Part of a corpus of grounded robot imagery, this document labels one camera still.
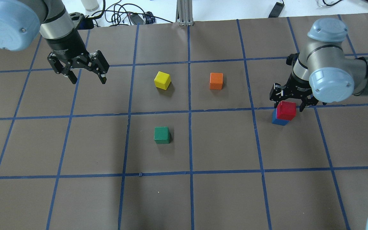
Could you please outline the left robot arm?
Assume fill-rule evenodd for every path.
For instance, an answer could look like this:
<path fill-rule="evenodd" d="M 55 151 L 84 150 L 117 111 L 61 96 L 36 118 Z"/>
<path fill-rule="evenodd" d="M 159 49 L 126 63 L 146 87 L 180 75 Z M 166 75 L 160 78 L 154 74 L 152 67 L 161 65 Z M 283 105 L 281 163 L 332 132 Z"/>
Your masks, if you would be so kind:
<path fill-rule="evenodd" d="M 79 34 L 92 29 L 95 19 L 68 13 L 61 0 L 0 0 L 0 49 L 22 51 L 41 35 L 51 48 L 47 61 L 56 74 L 76 84 L 73 69 L 86 69 L 105 84 L 110 67 L 106 58 L 99 50 L 88 52 Z"/>

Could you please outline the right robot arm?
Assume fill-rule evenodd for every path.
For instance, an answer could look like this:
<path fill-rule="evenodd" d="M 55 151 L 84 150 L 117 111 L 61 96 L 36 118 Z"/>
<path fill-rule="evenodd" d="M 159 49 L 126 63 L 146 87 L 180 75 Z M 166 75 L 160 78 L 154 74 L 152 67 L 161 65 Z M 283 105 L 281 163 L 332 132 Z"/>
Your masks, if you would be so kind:
<path fill-rule="evenodd" d="M 316 20 L 308 31 L 306 46 L 287 57 L 292 67 L 285 85 L 274 83 L 270 100 L 277 108 L 289 98 L 308 106 L 341 102 L 350 96 L 368 96 L 368 57 L 348 59 L 341 47 L 348 34 L 347 25 L 336 18 Z"/>

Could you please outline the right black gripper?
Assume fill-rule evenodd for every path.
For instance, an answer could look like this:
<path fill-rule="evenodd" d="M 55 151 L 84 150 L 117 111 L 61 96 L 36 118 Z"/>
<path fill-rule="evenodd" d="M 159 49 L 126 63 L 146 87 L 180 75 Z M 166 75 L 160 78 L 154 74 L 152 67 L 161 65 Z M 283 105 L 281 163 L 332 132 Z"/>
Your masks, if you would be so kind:
<path fill-rule="evenodd" d="M 285 85 L 274 83 L 270 90 L 270 100 L 274 101 L 274 109 L 281 101 L 291 98 L 301 100 L 299 112 L 303 112 L 308 106 L 316 106 L 319 103 L 319 100 L 313 96 L 309 82 L 298 78 L 294 73 L 290 74 Z"/>

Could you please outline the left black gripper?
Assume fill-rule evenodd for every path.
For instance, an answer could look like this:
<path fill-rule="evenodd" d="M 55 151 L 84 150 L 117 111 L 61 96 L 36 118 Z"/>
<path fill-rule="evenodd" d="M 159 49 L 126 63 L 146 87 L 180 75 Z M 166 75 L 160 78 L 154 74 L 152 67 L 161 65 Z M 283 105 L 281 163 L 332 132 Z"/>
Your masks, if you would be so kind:
<path fill-rule="evenodd" d="M 110 65 L 101 50 L 89 53 L 77 30 L 59 39 L 47 39 L 51 52 L 47 57 L 51 68 L 56 74 L 67 77 L 72 84 L 76 84 L 78 78 L 73 69 L 86 69 L 95 73 L 100 82 L 105 84 L 106 74 Z"/>

